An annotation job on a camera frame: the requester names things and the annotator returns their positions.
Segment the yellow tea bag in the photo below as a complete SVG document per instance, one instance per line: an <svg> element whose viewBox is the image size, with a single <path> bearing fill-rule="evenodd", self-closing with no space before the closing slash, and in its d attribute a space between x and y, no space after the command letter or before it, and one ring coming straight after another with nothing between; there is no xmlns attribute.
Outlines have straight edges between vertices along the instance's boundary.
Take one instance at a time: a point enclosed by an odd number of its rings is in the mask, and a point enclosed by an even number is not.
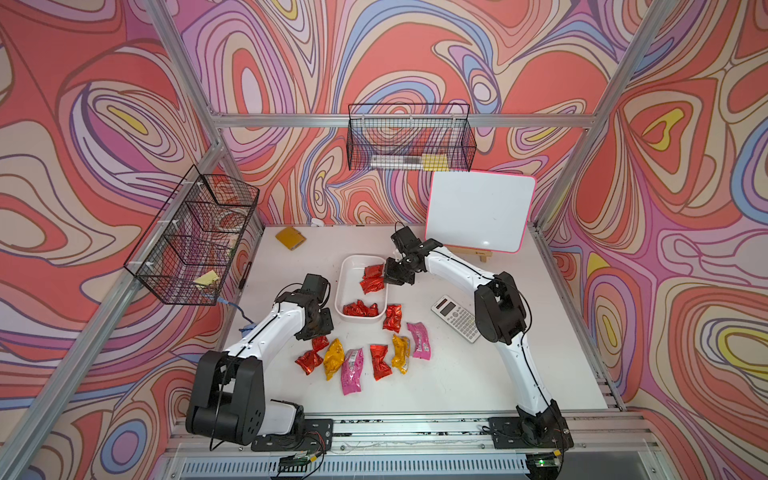
<svg viewBox="0 0 768 480"><path fill-rule="evenodd" d="M325 378L330 381L341 369L345 361L345 353L342 342L334 339L329 345L323 360Z"/></svg>
<svg viewBox="0 0 768 480"><path fill-rule="evenodd" d="M405 336L393 335L392 338L394 356L392 358L392 368L405 375L409 370L409 359L411 356L410 340Z"/></svg>

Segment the white plastic storage box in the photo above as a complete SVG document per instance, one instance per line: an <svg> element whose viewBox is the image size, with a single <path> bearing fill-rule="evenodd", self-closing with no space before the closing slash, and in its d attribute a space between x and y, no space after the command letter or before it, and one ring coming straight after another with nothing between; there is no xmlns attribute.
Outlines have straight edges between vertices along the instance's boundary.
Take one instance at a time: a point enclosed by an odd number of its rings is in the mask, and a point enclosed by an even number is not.
<svg viewBox="0 0 768 480"><path fill-rule="evenodd" d="M351 323L372 324L381 322L386 313L388 303L387 286L383 289L365 293L360 282L363 280L366 267L383 265L385 259L375 255L356 254L346 257L340 266L339 278L336 285L336 296L333 302L338 317ZM379 314L377 316L354 316L343 312L346 305L362 301L366 307L375 305Z"/></svg>

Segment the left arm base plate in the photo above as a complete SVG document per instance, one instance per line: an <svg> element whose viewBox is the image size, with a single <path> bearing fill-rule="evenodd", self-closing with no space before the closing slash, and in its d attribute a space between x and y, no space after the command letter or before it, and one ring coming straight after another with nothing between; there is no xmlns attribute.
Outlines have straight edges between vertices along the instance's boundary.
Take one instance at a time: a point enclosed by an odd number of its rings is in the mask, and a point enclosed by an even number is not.
<svg viewBox="0 0 768 480"><path fill-rule="evenodd" d="M331 418L305 419L287 434L258 436L250 449L258 453L299 452L325 453L333 443L334 420Z"/></svg>

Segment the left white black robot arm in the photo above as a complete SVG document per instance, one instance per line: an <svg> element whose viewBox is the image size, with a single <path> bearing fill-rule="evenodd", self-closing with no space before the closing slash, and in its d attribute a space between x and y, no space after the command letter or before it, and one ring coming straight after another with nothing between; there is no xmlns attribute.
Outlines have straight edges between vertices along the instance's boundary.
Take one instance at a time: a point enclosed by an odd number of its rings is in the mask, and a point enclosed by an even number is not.
<svg viewBox="0 0 768 480"><path fill-rule="evenodd" d="M211 449L264 440L297 447L305 439L301 405L266 396L266 367L290 339L311 341L333 330L329 281L308 274L292 291L280 292L265 319L223 351L200 358L185 419L189 434Z"/></svg>

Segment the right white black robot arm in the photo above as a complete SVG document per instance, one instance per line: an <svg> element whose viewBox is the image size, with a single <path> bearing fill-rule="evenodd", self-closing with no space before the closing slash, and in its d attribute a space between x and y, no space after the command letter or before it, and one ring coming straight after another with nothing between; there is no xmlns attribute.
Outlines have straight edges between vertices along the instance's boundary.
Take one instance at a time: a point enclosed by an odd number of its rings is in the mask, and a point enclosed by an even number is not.
<svg viewBox="0 0 768 480"><path fill-rule="evenodd" d="M474 266L441 242L418 238L407 226L396 228L391 240L399 257L389 257L385 262L383 275L387 283L413 285L417 274L429 273L473 297L475 326L497 348L516 388L522 441L560 452L572 448L574 442L567 421L533 361L527 338L532 312L512 275Z"/></svg>

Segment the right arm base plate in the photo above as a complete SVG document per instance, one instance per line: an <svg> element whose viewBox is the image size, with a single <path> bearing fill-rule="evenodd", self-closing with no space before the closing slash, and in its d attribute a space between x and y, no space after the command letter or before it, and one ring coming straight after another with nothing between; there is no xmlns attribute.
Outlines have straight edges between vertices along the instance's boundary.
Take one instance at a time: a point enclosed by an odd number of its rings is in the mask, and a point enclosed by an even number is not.
<svg viewBox="0 0 768 480"><path fill-rule="evenodd" d="M555 449L567 451L574 440L564 418L490 417L487 432L499 450Z"/></svg>

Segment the pink tea bag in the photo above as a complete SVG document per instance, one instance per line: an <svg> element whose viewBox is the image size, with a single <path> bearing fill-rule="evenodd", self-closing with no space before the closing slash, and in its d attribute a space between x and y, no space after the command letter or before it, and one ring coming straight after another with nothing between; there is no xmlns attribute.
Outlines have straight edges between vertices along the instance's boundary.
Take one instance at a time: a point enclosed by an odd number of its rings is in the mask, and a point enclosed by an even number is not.
<svg viewBox="0 0 768 480"><path fill-rule="evenodd" d="M341 385L344 395L362 391L361 376L364 367L364 354L361 348L346 352L341 369Z"/></svg>
<svg viewBox="0 0 768 480"><path fill-rule="evenodd" d="M413 357L429 361L432 358L432 348L427 328L421 322L408 323L407 328L414 340Z"/></svg>

